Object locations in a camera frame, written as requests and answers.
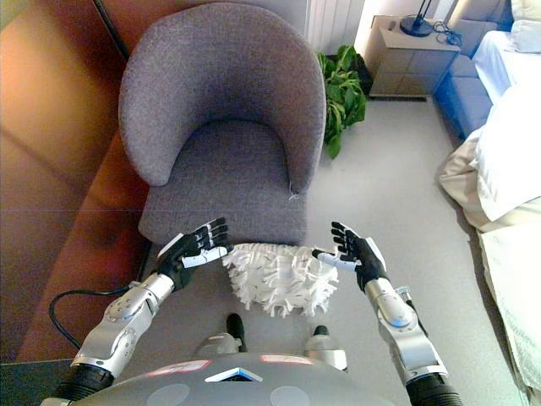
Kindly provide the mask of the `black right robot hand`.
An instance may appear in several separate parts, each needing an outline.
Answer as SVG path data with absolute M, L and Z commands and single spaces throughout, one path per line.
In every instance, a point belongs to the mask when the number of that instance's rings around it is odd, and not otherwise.
M 349 226 L 341 222 L 331 223 L 331 234 L 333 241 L 337 244 L 337 254 L 327 251 L 313 249 L 312 256 L 327 265 L 337 269 L 354 271 L 357 283 L 362 292 L 366 285 L 375 280 L 384 278 L 390 281 L 386 272 L 385 260 L 370 238 L 362 238 Z

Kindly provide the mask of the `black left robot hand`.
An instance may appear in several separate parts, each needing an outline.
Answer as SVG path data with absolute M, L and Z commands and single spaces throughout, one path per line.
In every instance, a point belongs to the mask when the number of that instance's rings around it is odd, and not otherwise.
M 179 233 L 158 253 L 156 273 L 172 279 L 173 292 L 185 288 L 194 268 L 218 260 L 229 254 L 225 217 L 202 224 L 191 233 Z

